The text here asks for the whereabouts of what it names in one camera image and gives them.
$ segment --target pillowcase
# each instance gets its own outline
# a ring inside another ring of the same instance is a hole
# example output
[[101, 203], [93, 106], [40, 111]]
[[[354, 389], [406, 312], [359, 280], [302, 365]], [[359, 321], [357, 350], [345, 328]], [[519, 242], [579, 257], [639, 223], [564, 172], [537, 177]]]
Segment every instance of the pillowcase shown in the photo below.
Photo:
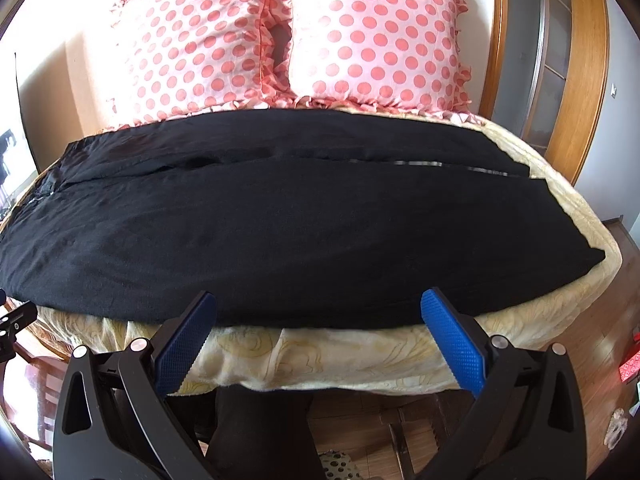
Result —
[[310, 105], [466, 112], [464, 0], [290, 0], [290, 89]]
[[276, 95], [266, 0], [120, 1], [130, 75], [116, 98], [121, 124], [264, 107]]

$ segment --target mattress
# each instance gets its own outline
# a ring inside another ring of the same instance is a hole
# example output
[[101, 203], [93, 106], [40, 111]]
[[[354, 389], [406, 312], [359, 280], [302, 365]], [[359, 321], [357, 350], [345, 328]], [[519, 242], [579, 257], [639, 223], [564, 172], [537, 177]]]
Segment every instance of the mattress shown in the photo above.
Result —
[[[437, 121], [411, 114], [393, 117]], [[490, 335], [503, 334], [521, 348], [542, 348], [603, 293], [618, 272], [622, 256], [586, 201], [535, 150], [490, 121], [456, 125], [482, 131], [511, 158], [527, 164], [532, 178], [544, 178], [589, 244], [605, 251], [602, 262], [569, 285], [477, 318]], [[122, 350], [137, 337], [150, 338], [156, 329], [157, 326], [66, 314], [45, 307], [39, 307], [38, 321], [31, 326], [45, 345], [67, 355], [79, 344], [95, 352]], [[376, 331], [216, 328], [178, 394], [200, 394], [236, 383], [255, 390], [348, 388], [396, 395], [428, 394], [457, 387], [425, 326]]]

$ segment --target black trousers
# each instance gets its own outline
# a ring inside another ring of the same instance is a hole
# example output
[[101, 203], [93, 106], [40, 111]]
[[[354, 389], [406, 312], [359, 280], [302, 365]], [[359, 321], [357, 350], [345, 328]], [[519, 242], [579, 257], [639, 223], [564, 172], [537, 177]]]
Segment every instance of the black trousers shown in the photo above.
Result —
[[[326, 480], [306, 421], [312, 398], [310, 392], [255, 392], [235, 385], [166, 402], [195, 443], [194, 428], [214, 424], [206, 460], [224, 480]], [[132, 450], [156, 463], [123, 392], [116, 403]]]

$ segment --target yellow bed sheet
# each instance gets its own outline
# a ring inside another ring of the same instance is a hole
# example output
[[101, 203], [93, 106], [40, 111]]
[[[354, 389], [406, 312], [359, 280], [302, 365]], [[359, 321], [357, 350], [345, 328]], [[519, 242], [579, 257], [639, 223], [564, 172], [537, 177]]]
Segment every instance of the yellow bed sheet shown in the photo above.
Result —
[[[411, 115], [393, 117], [433, 121]], [[622, 256], [585, 200], [535, 150], [490, 121], [484, 126], [457, 126], [482, 131], [511, 158], [527, 164], [533, 178], [544, 178], [590, 245], [606, 252], [604, 261], [579, 280], [536, 300], [478, 317], [490, 335], [500, 333], [516, 346], [538, 349], [603, 293], [618, 272]], [[156, 327], [40, 307], [33, 329], [50, 343], [62, 343], [67, 351], [84, 344], [96, 352], [106, 352], [121, 350], [137, 337], [151, 337]], [[255, 390], [339, 387], [385, 394], [426, 394], [457, 387], [424, 326], [376, 331], [245, 326], [214, 329], [180, 394], [203, 393], [235, 383]]]

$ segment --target blue gripper pad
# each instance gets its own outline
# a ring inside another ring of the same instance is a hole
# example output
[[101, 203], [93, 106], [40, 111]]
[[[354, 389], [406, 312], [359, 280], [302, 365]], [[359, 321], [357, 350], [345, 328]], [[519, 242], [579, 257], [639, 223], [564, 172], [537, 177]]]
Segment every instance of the blue gripper pad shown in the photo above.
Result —
[[484, 358], [434, 290], [422, 294], [420, 311], [460, 388], [471, 391], [477, 399], [486, 379]]
[[190, 315], [175, 330], [156, 358], [156, 392], [164, 397], [177, 392], [216, 324], [216, 297], [203, 294]]

